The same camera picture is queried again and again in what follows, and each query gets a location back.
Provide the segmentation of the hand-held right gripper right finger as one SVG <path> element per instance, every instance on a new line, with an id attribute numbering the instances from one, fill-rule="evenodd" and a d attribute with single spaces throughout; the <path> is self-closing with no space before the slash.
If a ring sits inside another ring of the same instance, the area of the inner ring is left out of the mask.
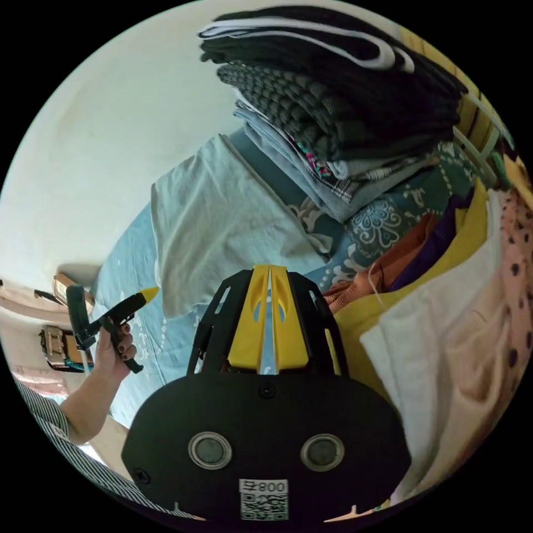
<path id="1" fill-rule="evenodd" d="M 285 267 L 270 267 L 273 349 L 278 373 L 306 367 L 308 353 Z"/>

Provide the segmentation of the person's left hand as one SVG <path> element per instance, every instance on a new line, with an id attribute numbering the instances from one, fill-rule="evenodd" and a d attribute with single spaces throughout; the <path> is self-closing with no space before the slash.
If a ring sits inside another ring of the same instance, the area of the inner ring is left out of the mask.
<path id="1" fill-rule="evenodd" d="M 120 327 L 118 338 L 118 347 L 115 348 L 111 334 L 105 328 L 101 328 L 94 360 L 94 370 L 98 370 L 115 384 L 120 384 L 128 376 L 130 370 L 125 362 L 133 360 L 137 354 L 128 323 Z"/>

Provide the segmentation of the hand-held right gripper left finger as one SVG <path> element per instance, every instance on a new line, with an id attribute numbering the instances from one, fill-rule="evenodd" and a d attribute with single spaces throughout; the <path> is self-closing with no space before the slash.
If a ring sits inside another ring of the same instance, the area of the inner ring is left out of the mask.
<path id="1" fill-rule="evenodd" d="M 256 266 L 252 271 L 228 356 L 233 370 L 261 368 L 269 276 L 269 266 Z"/>

